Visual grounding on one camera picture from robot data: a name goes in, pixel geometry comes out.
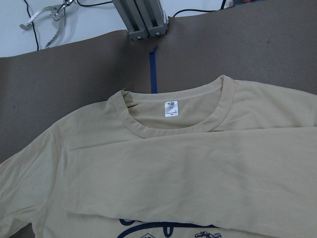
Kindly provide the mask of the beige long-sleeve printed shirt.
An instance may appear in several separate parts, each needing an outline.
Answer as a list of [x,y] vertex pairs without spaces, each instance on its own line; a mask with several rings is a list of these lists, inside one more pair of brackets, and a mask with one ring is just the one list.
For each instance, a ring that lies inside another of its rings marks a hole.
[[317,97],[220,76],[119,91],[0,166],[0,235],[314,238]]

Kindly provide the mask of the metal reacher grabber tool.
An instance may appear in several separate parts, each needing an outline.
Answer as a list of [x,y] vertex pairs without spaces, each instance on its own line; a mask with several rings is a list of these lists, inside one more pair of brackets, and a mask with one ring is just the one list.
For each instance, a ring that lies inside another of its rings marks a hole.
[[74,0],[64,0],[62,4],[45,6],[42,9],[36,11],[29,18],[29,20],[27,21],[25,25],[20,24],[19,27],[22,30],[30,30],[33,27],[35,19],[38,18],[40,14],[44,12],[49,12],[50,18],[53,20],[53,22],[58,23],[58,28],[54,36],[47,42],[45,48],[48,48],[56,41],[56,39],[61,34],[64,28],[64,22],[66,20],[66,8],[69,7],[71,4],[73,4],[74,2],[75,2]]

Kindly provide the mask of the aluminium frame post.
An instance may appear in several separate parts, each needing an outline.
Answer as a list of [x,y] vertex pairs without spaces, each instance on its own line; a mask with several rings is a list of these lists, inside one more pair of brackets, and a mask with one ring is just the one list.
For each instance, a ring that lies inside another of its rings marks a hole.
[[132,41],[167,34],[168,19],[160,0],[114,0],[113,4]]

